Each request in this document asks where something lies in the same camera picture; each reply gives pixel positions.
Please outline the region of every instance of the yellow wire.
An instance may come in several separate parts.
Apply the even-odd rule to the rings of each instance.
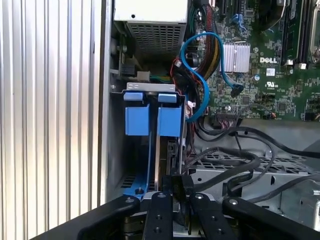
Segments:
[[[219,42],[217,39],[214,40],[215,46],[214,46],[214,55],[213,55],[213,59],[212,62],[208,68],[208,71],[206,72],[206,74],[204,75],[204,79],[208,79],[210,77],[210,73],[212,73],[216,63],[217,63],[217,59],[218,59],[218,49],[219,49]]]

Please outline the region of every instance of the black wire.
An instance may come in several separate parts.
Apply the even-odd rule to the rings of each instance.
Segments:
[[[213,132],[215,133],[215,130],[207,130],[204,128],[204,126],[202,126],[202,129],[204,129],[204,133],[207,135],[212,136]],[[214,139],[207,139],[205,141],[207,142],[216,142],[221,140],[222,138],[224,138],[225,136],[229,135],[229,134],[234,134],[235,132],[248,132],[248,133],[253,133],[258,135],[259,137],[269,141],[270,143],[272,143],[273,145],[275,145],[276,147],[280,148],[281,150],[292,154],[292,155],[297,155],[297,156],[303,156],[303,157],[309,157],[309,158],[315,158],[315,159],[320,159],[320,154],[318,152],[313,152],[313,151],[299,151],[299,150],[294,150],[292,148],[289,148],[285,145],[283,145],[282,143],[278,142],[276,139],[272,138],[271,136],[265,134],[263,131],[260,131],[258,129],[252,128],[252,127],[247,127],[247,126],[237,126],[237,127],[231,127],[229,129],[226,129],[222,134],[220,134],[218,137],[214,138]]]
[[[197,151],[196,151],[196,148],[195,148],[195,144],[194,144],[195,138],[193,136],[192,127],[193,127],[192,123],[188,123],[188,132],[189,132],[189,135],[190,135],[190,147],[191,147],[192,152],[194,152],[194,154],[197,154]]]
[[[305,180],[314,180],[314,181],[320,182],[320,174],[312,174],[312,175],[302,176],[302,177],[296,178],[296,179],[291,180],[291,181],[287,182],[286,184],[280,186],[276,190],[273,190],[265,195],[249,199],[248,201],[251,203],[254,203],[254,204],[262,202],[262,201],[267,201],[267,200],[272,199],[273,197],[277,196],[278,194],[282,193],[283,191],[285,191],[285,190],[293,187],[294,185],[297,185]]]
[[[238,132],[235,132],[235,133],[234,133],[234,138],[235,138],[236,144],[237,144],[238,147],[239,147],[239,150],[242,151],[242,147],[241,147],[241,145],[240,145],[239,138],[238,138]]]
[[[239,138],[253,139],[253,140],[257,140],[257,141],[260,141],[260,142],[264,143],[265,145],[267,145],[267,146],[270,148],[270,150],[271,150],[271,152],[272,152],[272,156],[271,156],[271,159],[270,159],[268,165],[267,165],[267,166],[264,168],[264,170],[263,170],[258,176],[256,176],[255,178],[248,179],[248,180],[246,180],[246,181],[244,181],[244,182],[241,181],[240,179],[237,179],[237,178],[239,178],[239,177],[234,177],[233,179],[230,179],[230,180],[228,181],[228,183],[227,183],[227,188],[229,189],[229,191],[228,191],[228,194],[229,194],[229,195],[231,195],[230,192],[232,193],[232,192],[234,192],[234,191],[236,191],[236,190],[238,190],[238,189],[244,188],[244,187],[246,187],[246,186],[248,186],[248,185],[250,185],[250,184],[253,184],[254,182],[258,181],[259,179],[261,179],[261,178],[268,172],[268,170],[271,168],[271,166],[272,166],[272,164],[274,163],[275,158],[276,158],[276,153],[275,153],[274,148],[273,148],[272,145],[271,145],[269,142],[267,142],[266,140],[264,140],[264,139],[262,139],[262,138],[255,137],[255,136],[245,136],[245,135],[239,135]],[[231,187],[230,185],[231,185],[232,182],[233,182],[233,183],[241,183],[241,182],[242,182],[242,183],[241,183],[241,184],[238,184],[238,185],[236,185],[236,186],[234,186],[234,187]]]
[[[200,161],[205,156],[210,155],[210,154],[217,152],[217,151],[231,155],[231,156],[239,157],[242,159],[247,159],[247,160],[250,160],[250,162],[243,164],[243,165],[240,165],[240,166],[237,166],[237,167],[233,167],[231,169],[228,169],[228,170],[220,173],[219,175],[213,177],[212,179],[210,179],[204,183],[194,185],[194,191],[202,192],[202,191],[209,189],[212,186],[214,186],[214,185],[216,185],[216,184],[218,184],[218,183],[220,183],[230,177],[233,177],[237,174],[258,168],[261,163],[260,158],[257,155],[250,153],[250,152],[238,151],[238,150],[228,149],[228,148],[223,148],[223,147],[212,147],[212,148],[208,148],[205,151],[201,152],[200,154],[196,155],[190,162],[188,162],[184,166],[184,169],[182,172],[185,173],[188,170],[188,168],[190,168],[196,162]]]

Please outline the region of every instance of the corrugated metal panel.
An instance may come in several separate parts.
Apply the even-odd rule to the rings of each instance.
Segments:
[[[0,1],[0,240],[95,208],[99,0]]]

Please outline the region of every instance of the dell logo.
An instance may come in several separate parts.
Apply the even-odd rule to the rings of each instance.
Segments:
[[[274,58],[272,58],[272,57],[260,57],[260,63],[261,64],[264,64],[264,63],[266,63],[266,64],[277,64],[278,62],[277,62],[277,59],[274,57]]]

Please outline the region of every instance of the silver heatsink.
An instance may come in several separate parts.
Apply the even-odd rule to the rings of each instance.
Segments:
[[[224,71],[226,73],[249,72],[250,48],[248,43],[224,43]]]

